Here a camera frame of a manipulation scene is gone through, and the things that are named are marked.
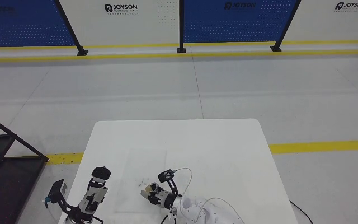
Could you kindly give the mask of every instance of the wire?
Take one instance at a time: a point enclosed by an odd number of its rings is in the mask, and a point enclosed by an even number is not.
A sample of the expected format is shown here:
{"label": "wire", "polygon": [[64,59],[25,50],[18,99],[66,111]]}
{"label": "wire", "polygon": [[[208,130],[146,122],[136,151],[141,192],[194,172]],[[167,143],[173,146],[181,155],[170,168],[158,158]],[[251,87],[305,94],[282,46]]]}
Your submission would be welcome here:
{"label": "wire", "polygon": [[[207,204],[207,202],[210,201],[210,200],[212,200],[212,199],[220,199],[220,200],[222,200],[223,202],[225,202],[226,204],[228,204],[228,205],[235,211],[235,213],[236,213],[236,215],[239,217],[239,219],[245,224],[244,220],[242,220],[242,218],[240,217],[239,213],[237,213],[237,211],[235,210],[235,208],[234,208],[229,202],[227,202],[226,200],[224,200],[224,199],[222,199],[222,198],[209,198],[208,200],[206,200],[206,202],[205,202],[201,207],[203,208],[204,205]],[[195,222],[198,221],[199,215],[200,215],[200,212],[199,212],[199,214],[197,215]]]}
{"label": "wire", "polygon": [[103,220],[101,220],[101,219],[99,219],[99,218],[97,218],[97,217],[95,217],[95,216],[92,216],[95,220],[98,220],[101,224],[104,224],[105,222],[103,221]]}
{"label": "wire", "polygon": [[162,220],[161,224],[163,224],[164,221],[165,221],[167,218],[168,218],[168,215],[166,215],[166,216],[164,217],[164,219]]}
{"label": "wire", "polygon": [[311,222],[311,224],[313,224],[311,218],[310,218],[302,209],[300,209],[300,208],[299,208],[297,205],[295,205],[295,203],[293,203],[292,201],[290,201],[290,202],[291,202],[291,204],[293,204],[296,208],[298,208],[298,210],[300,210],[303,214],[305,214],[306,217],[308,218],[308,220]]}
{"label": "wire", "polygon": [[[186,186],[186,188],[185,188],[185,190],[184,190],[184,192],[183,192],[183,194],[182,194],[182,197],[180,198],[180,201],[179,201],[179,210],[180,210],[180,212],[182,213],[182,215],[183,215],[188,221],[190,221],[190,219],[185,216],[185,214],[183,213],[183,211],[182,211],[182,209],[181,209],[181,200],[183,199],[183,197],[184,197],[184,195],[185,195],[185,193],[186,193],[186,190],[188,189],[188,187],[189,187],[189,185],[190,185],[190,183],[191,183],[191,180],[192,180],[192,171],[191,171],[191,169],[189,169],[189,168],[187,168],[187,167],[184,167],[184,168],[180,168],[180,169],[174,170],[174,172],[179,171],[179,170],[188,170],[188,171],[190,171],[190,180],[189,180],[189,183],[188,183],[188,185]],[[198,208],[200,208],[200,210],[204,213],[205,223],[206,223],[206,214],[205,214],[205,212],[203,211],[202,207],[197,206],[197,205],[190,206],[190,207],[198,207]]]}

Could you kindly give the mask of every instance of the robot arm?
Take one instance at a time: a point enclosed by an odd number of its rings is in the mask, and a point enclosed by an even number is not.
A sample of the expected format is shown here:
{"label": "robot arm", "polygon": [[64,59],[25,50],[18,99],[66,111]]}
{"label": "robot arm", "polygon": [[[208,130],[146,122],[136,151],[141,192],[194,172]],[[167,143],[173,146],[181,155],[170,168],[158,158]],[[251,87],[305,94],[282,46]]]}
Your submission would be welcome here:
{"label": "robot arm", "polygon": [[172,192],[166,191],[157,183],[151,183],[145,190],[142,190],[140,194],[149,200],[151,204],[155,204],[161,208],[169,210],[169,216],[174,217],[176,222],[177,218],[186,219],[186,223],[190,224],[243,224],[241,218],[227,211],[226,209],[217,207],[211,203],[207,203],[208,200],[199,198],[197,200],[191,200],[187,196],[180,194],[175,195],[178,192],[175,184],[174,188],[169,182],[173,182],[174,172],[167,170],[158,175],[161,183],[168,182],[172,189]]}
{"label": "robot arm", "polygon": [[48,202],[58,203],[61,210],[68,215],[66,223],[85,224],[92,223],[93,219],[104,223],[103,220],[94,217],[100,203],[103,202],[108,189],[105,187],[106,180],[110,177],[111,172],[105,167],[97,167],[92,172],[92,179],[88,183],[87,192],[77,207],[70,206],[64,199],[67,189],[64,180],[56,181],[49,195],[43,200],[46,208]]}

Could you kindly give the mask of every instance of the blue partition wall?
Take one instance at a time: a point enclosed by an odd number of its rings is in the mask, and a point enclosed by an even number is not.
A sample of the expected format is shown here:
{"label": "blue partition wall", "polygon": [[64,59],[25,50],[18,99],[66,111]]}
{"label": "blue partition wall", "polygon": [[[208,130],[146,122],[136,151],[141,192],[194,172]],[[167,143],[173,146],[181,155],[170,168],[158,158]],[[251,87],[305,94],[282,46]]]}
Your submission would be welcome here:
{"label": "blue partition wall", "polygon": [[185,0],[184,43],[277,41],[296,0]]}
{"label": "blue partition wall", "polygon": [[1,0],[0,46],[61,46],[74,41],[53,0]]}

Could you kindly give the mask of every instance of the gray floor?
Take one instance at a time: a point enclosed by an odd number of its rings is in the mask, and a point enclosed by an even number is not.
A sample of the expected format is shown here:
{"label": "gray floor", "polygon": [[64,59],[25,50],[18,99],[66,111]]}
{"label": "gray floor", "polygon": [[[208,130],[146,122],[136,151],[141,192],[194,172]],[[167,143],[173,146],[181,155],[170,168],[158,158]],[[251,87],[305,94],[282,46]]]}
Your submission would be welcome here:
{"label": "gray floor", "polygon": [[[357,87],[357,57],[0,64],[0,122],[44,153],[83,152],[99,120],[256,118],[269,144],[349,141],[358,139]],[[29,154],[14,147],[9,155]],[[357,157],[274,159],[314,223],[358,223]],[[77,167],[47,166],[19,223],[54,223],[41,200],[53,181],[71,183]]]}

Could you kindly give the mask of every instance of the white cable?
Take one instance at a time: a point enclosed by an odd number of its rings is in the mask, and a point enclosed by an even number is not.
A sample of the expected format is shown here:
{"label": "white cable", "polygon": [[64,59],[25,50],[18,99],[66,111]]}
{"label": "white cable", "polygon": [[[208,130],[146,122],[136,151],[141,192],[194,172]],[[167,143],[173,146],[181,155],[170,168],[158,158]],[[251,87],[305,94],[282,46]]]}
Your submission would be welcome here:
{"label": "white cable", "polygon": [[[189,219],[188,217],[186,217],[185,214],[182,212],[182,209],[181,209],[181,200],[183,199],[184,194],[185,194],[186,190],[188,189],[188,187],[189,187],[189,185],[190,185],[190,183],[191,183],[192,171],[191,171],[191,169],[189,169],[189,168],[187,168],[187,167],[177,169],[177,170],[175,170],[175,172],[178,171],[178,170],[189,170],[189,171],[190,171],[190,180],[189,180],[189,183],[188,183],[188,185],[186,186],[186,188],[185,188],[185,190],[184,190],[184,192],[183,192],[183,194],[182,194],[182,197],[180,198],[180,201],[179,201],[179,210],[180,210],[180,212],[182,213],[182,215],[183,215],[188,221],[190,221],[190,219]],[[197,206],[197,205],[190,206],[190,207],[198,207],[198,208],[200,208],[200,210],[204,213],[205,223],[206,223],[206,214],[205,214],[205,212],[203,211],[202,207]]]}
{"label": "white cable", "polygon": [[[239,217],[239,219],[245,224],[244,220],[242,220],[242,218],[240,217],[239,213],[237,213],[237,211],[235,210],[235,208],[234,208],[229,202],[227,202],[226,200],[224,200],[224,199],[222,199],[222,198],[210,198],[210,199],[206,200],[206,202],[205,202],[201,207],[203,208],[204,205],[205,205],[208,201],[210,201],[210,200],[212,200],[212,199],[220,199],[220,200],[222,200],[223,202],[225,202],[226,204],[228,204],[228,205],[235,211],[235,213],[236,213],[236,215]],[[194,223],[196,223],[196,222],[198,221],[200,212],[199,212],[199,214],[197,215],[196,221],[195,221]]]}

